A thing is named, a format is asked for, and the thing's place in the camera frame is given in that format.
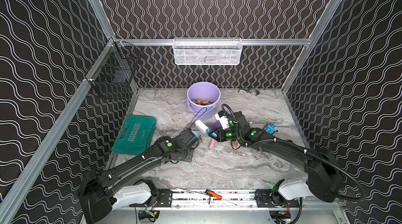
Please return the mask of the light blue trowel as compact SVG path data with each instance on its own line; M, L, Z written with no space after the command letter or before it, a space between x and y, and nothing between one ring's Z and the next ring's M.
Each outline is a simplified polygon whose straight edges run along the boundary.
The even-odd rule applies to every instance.
M201 134L200 134L199 132L197 132L197 131L192 131L192 133L193 133L198 139L200 139Z

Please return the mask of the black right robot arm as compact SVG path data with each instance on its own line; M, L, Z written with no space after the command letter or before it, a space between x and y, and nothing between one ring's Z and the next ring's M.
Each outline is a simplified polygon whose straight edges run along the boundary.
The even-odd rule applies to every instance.
M252 128L242 112L233 112L223 104L215 114L220 127L209 136L218 142L237 142L241 147L275 155L303 170L303 179L279 181L273 188L274 199L292 200L300 197L316 197L332 203L336 198L352 202L366 200L362 185L351 174L342 169L335 156L324 149L296 145L283 140L261 128Z

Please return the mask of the white brush blue handle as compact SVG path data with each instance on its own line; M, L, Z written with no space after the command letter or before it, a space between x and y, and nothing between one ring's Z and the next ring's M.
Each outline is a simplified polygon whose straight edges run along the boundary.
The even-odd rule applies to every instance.
M201 132L204 132L205 134L208 134L209 136L212 136L214 138L217 137L217 134L214 133L208 126L206 126L201 120L197 120L195 122L195 125L201 130Z

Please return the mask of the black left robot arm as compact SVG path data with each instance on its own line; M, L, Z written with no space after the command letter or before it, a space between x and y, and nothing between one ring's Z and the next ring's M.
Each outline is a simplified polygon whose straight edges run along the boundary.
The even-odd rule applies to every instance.
M86 223L105 218L119 202L118 192L149 170L168 162L180 162L200 144L190 129L174 138L162 136L145 152L109 170L90 170L83 175L78 198Z

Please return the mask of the purple trowel pink handle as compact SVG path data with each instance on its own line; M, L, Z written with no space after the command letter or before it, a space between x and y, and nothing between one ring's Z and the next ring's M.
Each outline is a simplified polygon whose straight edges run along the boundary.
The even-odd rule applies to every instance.
M216 121L212 126L212 130L216 130L221 127L222 127L222 125L221 125L220 121ZM209 150L214 150L215 144L216 144L216 140L211 139L210 144L209 144Z

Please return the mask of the green trowel wooden handle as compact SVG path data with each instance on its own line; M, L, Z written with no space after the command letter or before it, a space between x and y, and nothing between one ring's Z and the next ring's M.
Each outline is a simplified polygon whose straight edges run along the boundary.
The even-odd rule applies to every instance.
M198 99L198 100L193 100L192 102L193 102L194 104L200 105L200 106L207 106L207 105L210 105L210 104L211 104L211 102L210 102L209 100L204 101L204 100L200 100L200 99Z

